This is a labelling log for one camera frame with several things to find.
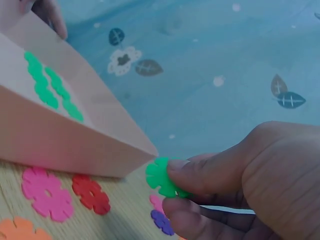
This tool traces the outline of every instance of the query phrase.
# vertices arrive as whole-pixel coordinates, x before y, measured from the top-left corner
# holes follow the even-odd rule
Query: table surface
[[[95,177],[110,199],[111,210],[101,216],[85,208],[72,190],[72,174],[52,172],[72,196],[74,215],[63,223],[44,218],[32,208],[21,190],[25,166],[0,162],[1,220],[22,217],[30,220],[35,228],[42,228],[54,240],[177,240],[177,235],[167,236],[158,229],[150,217],[153,209],[149,202],[151,189],[145,180],[142,166],[124,179]]]

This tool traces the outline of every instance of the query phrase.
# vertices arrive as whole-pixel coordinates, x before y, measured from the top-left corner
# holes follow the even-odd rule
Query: finger
[[[55,0],[43,0],[43,7],[54,30],[62,38],[68,37],[67,26]]]
[[[43,2],[41,0],[36,1],[32,8],[32,12],[37,15],[43,22],[47,25],[50,25],[50,21],[48,19],[47,13],[43,9]]]
[[[170,216],[175,233],[192,240],[242,240],[244,233],[192,211],[175,211]]]
[[[208,159],[208,158],[211,158],[213,157],[214,155],[216,155],[216,153],[203,153],[203,154],[200,154],[200,155],[196,155],[196,156],[193,156],[193,157],[190,157],[187,159],[187,161],[200,161],[200,160],[203,160],[203,159]]]
[[[254,214],[237,214],[212,210],[201,207],[185,198],[165,198],[163,201],[163,210],[169,219],[176,211],[193,212],[242,232],[247,232],[253,227],[264,226]]]
[[[241,189],[242,175],[266,148],[284,137],[284,123],[266,122],[257,126],[237,145],[197,161],[171,160],[170,179],[181,189],[196,195],[229,194]]]
[[[244,156],[241,146],[236,145],[209,158],[170,160],[167,173],[178,187],[191,194],[227,194],[241,189]]]
[[[221,206],[234,209],[251,209],[242,189],[230,194],[190,195],[188,199],[198,205]]]

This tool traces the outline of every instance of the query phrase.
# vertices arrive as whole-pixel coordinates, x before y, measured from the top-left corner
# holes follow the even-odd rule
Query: green plastic flower piece
[[[62,86],[63,85],[63,82],[62,82],[61,78],[59,77],[58,74],[56,74],[56,72],[53,69],[51,69],[50,67],[46,66],[44,68],[44,71],[51,78],[52,87],[54,87],[54,86]]]
[[[58,87],[52,86],[52,88],[56,91],[56,93],[62,97],[64,100],[70,100],[70,94],[67,90],[61,85]]]
[[[39,96],[40,100],[48,106],[58,109],[59,102],[53,93],[47,89],[48,80],[43,74],[41,62],[31,53],[25,52],[24,58],[28,62],[27,70],[35,81],[34,91]]]
[[[37,57],[29,51],[26,51],[24,53],[24,59],[27,60],[29,64],[30,63],[40,63],[39,60],[37,59]]]
[[[81,123],[84,121],[84,116],[78,110],[76,105],[74,105],[70,100],[68,100],[68,99],[67,100],[63,100],[62,101],[62,105],[63,105],[64,109],[68,112],[70,117],[72,117],[73,119],[78,120]]]
[[[50,90],[38,84],[34,86],[34,90],[43,103],[47,104],[48,106],[54,109],[58,109],[59,102]]]
[[[180,198],[185,198],[189,194],[175,186],[168,177],[168,161],[168,157],[158,157],[155,159],[154,164],[149,164],[145,170],[146,182],[152,189],[156,189],[158,186],[160,186],[160,189],[158,190],[159,194],[167,198],[174,198],[177,195]]]

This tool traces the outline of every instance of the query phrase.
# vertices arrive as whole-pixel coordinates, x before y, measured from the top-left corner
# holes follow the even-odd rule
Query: blue tablecloth
[[[160,156],[219,152],[265,121],[319,124],[319,0],[60,5],[68,42]]]

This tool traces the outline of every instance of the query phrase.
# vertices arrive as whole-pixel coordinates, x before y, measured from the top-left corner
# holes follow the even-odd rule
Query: pink flower piece
[[[153,205],[154,209],[158,212],[165,214],[163,208],[162,208],[162,199],[160,199],[157,195],[151,194],[149,197],[150,203]]]
[[[31,167],[23,172],[22,180],[23,195],[33,200],[32,207],[41,216],[62,223],[74,214],[70,193],[61,189],[61,181],[52,173]]]

